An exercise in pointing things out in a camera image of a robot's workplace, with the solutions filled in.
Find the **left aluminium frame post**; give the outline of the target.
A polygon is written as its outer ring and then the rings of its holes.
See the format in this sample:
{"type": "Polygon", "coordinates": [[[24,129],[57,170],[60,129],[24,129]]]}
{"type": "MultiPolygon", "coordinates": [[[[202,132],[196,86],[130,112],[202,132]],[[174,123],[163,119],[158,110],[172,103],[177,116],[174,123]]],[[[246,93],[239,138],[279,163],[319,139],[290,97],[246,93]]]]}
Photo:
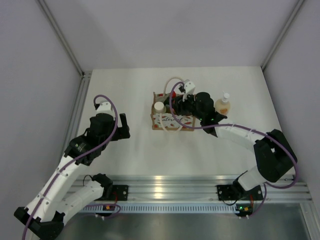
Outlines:
{"type": "Polygon", "coordinates": [[[82,69],[79,61],[77,60],[70,44],[68,43],[63,31],[61,30],[56,18],[54,17],[52,11],[50,10],[47,2],[45,0],[35,0],[36,4],[39,6],[40,10],[42,11],[44,17],[48,21],[50,27],[52,28],[54,34],[56,35],[57,39],[59,40],[63,50],[65,51],[66,55],[72,62],[75,70],[82,78],[84,76],[84,70],[82,69]]]}

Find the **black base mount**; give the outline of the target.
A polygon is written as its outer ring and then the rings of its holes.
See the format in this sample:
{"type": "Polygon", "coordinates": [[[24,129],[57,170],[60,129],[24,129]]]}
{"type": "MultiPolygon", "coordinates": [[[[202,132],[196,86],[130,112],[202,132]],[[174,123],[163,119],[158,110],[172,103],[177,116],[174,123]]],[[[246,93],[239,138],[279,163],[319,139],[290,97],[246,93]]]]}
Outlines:
{"type": "Polygon", "coordinates": [[[128,185],[113,185],[111,194],[109,195],[109,200],[114,202],[127,201],[129,195],[128,185]]]}
{"type": "Polygon", "coordinates": [[[216,189],[219,201],[236,201],[239,199],[232,184],[219,184],[216,189]]]}

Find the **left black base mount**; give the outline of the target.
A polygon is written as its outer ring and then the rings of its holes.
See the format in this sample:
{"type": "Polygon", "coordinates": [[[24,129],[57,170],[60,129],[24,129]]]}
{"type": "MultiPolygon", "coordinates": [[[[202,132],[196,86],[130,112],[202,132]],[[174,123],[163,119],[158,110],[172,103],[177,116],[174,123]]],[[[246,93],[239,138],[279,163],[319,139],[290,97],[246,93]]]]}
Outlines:
{"type": "Polygon", "coordinates": [[[113,185],[111,194],[109,195],[109,200],[114,202],[127,201],[129,195],[128,185],[113,185]]]}

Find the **watermelon print canvas bag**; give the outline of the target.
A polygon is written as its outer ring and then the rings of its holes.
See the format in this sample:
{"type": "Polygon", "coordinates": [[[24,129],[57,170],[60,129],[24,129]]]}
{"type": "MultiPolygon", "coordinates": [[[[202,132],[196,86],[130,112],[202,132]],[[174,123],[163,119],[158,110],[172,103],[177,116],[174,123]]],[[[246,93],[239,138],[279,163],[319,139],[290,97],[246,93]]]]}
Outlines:
{"type": "Polygon", "coordinates": [[[166,113],[163,114],[157,114],[154,113],[154,104],[155,102],[163,102],[165,100],[166,94],[170,93],[167,90],[168,84],[170,81],[172,80],[177,80],[179,82],[183,82],[184,80],[181,77],[178,76],[173,76],[170,79],[168,79],[164,85],[163,91],[161,93],[155,93],[153,92],[153,102],[151,105],[151,129],[156,131],[164,131],[166,133],[178,133],[181,131],[185,131],[185,132],[193,132],[194,130],[191,128],[187,128],[181,124],[179,124],[175,118],[173,117],[173,115],[170,112],[170,106],[169,105],[165,105],[166,107],[166,113]]]}

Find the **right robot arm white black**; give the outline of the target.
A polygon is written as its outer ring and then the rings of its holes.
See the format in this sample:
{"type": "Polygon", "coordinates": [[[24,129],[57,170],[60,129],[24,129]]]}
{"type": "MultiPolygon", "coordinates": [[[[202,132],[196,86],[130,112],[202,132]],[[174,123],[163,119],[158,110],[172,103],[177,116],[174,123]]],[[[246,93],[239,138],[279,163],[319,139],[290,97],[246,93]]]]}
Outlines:
{"type": "Polygon", "coordinates": [[[280,130],[261,132],[232,123],[216,111],[207,92],[170,97],[169,107],[173,116],[195,117],[200,121],[200,129],[207,134],[229,140],[253,153],[255,166],[231,184],[229,192],[237,200],[244,199],[261,184],[273,186],[290,169],[298,170],[297,157],[280,130]]]}

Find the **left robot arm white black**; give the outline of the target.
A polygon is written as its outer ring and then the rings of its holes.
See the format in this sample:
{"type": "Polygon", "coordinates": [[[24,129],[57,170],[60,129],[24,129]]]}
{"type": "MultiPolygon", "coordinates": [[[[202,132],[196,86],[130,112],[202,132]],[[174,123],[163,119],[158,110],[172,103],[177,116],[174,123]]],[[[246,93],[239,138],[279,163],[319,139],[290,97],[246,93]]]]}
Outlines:
{"type": "Polygon", "coordinates": [[[73,183],[106,149],[109,142],[130,138],[127,117],[119,120],[107,113],[90,118],[90,126],[69,142],[58,167],[37,196],[14,216],[41,240],[54,240],[67,222],[95,200],[113,194],[113,181],[105,174],[93,175],[81,189],[66,197],[73,183]]]}

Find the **aluminium frame post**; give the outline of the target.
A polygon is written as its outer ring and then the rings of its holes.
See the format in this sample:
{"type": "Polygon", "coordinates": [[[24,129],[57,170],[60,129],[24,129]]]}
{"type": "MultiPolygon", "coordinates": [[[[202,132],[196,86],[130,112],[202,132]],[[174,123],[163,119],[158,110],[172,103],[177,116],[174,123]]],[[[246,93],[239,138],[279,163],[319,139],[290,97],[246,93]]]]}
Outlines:
{"type": "Polygon", "coordinates": [[[75,70],[82,78],[84,76],[84,70],[82,69],[79,61],[77,60],[70,44],[68,43],[63,31],[61,30],[56,18],[54,17],[52,11],[50,10],[47,2],[45,0],[35,0],[36,4],[39,6],[40,10],[42,11],[44,17],[48,21],[50,27],[52,28],[54,34],[56,35],[57,39],[59,40],[63,50],[65,51],[66,55],[72,62],[75,70]]]}
{"type": "Polygon", "coordinates": [[[260,68],[262,72],[266,70],[268,65],[270,64],[271,60],[273,59],[274,55],[277,53],[277,50],[280,48],[281,44],[285,40],[288,32],[290,31],[291,27],[293,26],[296,18],[300,14],[301,10],[303,9],[304,5],[306,4],[307,0],[296,0],[292,10],[290,10],[289,14],[285,18],[284,23],[282,24],[279,33],[277,34],[276,38],[274,39],[270,49],[268,50],[265,58],[263,59],[260,68]]]}

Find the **right aluminium frame post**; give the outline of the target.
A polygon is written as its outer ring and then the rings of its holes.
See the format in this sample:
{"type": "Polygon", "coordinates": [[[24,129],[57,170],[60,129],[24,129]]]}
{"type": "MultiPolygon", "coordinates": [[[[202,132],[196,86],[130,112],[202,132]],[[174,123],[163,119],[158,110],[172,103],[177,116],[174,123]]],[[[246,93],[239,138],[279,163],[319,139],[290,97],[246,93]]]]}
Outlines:
{"type": "Polygon", "coordinates": [[[274,55],[277,53],[277,50],[280,48],[281,44],[285,40],[288,32],[290,31],[291,27],[293,26],[296,18],[300,14],[301,10],[303,9],[304,5],[306,4],[307,0],[296,0],[292,10],[290,10],[289,14],[285,18],[284,23],[282,24],[279,33],[277,34],[276,38],[274,39],[270,49],[268,50],[265,58],[263,59],[260,68],[262,72],[266,70],[268,65],[270,64],[271,60],[273,59],[274,55]]]}

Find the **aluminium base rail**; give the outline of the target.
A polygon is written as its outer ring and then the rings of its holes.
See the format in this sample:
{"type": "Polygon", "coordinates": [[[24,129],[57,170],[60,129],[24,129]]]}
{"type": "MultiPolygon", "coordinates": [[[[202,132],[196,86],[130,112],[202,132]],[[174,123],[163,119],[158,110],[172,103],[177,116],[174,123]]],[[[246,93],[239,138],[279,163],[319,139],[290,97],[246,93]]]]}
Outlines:
{"type": "MultiPolygon", "coordinates": [[[[128,186],[128,201],[146,203],[218,202],[217,185],[231,184],[234,175],[110,175],[115,185],[128,186]]],[[[287,189],[267,186],[267,203],[312,201],[309,188],[297,182],[287,189]]]]}

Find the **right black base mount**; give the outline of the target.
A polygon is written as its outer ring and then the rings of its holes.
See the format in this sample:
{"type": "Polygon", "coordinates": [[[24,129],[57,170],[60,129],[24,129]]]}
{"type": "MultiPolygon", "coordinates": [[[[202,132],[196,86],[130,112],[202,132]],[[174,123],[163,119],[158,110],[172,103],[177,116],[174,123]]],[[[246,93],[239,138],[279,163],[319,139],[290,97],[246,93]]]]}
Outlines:
{"type": "Polygon", "coordinates": [[[232,184],[219,184],[216,189],[219,201],[236,201],[239,199],[232,184]]]}

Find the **cream pump soap bottle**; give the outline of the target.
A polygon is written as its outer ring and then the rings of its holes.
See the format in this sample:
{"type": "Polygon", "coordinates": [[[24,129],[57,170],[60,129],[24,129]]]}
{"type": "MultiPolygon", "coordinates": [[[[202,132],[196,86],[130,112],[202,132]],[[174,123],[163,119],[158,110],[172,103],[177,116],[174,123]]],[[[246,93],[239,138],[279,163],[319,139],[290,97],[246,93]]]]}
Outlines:
{"type": "Polygon", "coordinates": [[[231,104],[229,101],[230,98],[230,94],[227,92],[223,92],[223,95],[221,98],[219,98],[216,102],[215,102],[215,110],[221,114],[226,116],[231,108],[231,104]]]}

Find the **green red-capped bottle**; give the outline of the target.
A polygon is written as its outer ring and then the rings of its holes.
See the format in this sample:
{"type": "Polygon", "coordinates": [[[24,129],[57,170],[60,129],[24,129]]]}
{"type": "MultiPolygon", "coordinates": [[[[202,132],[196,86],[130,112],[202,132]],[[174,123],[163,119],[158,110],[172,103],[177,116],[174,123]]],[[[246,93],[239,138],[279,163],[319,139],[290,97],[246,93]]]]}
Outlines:
{"type": "MultiPolygon", "coordinates": [[[[169,105],[169,104],[170,104],[170,94],[171,94],[171,93],[168,93],[168,94],[165,95],[165,98],[164,98],[164,101],[163,101],[163,104],[164,104],[164,105],[169,105]]],[[[176,97],[176,93],[173,92],[171,99],[174,100],[175,97],[176,97]]]]}

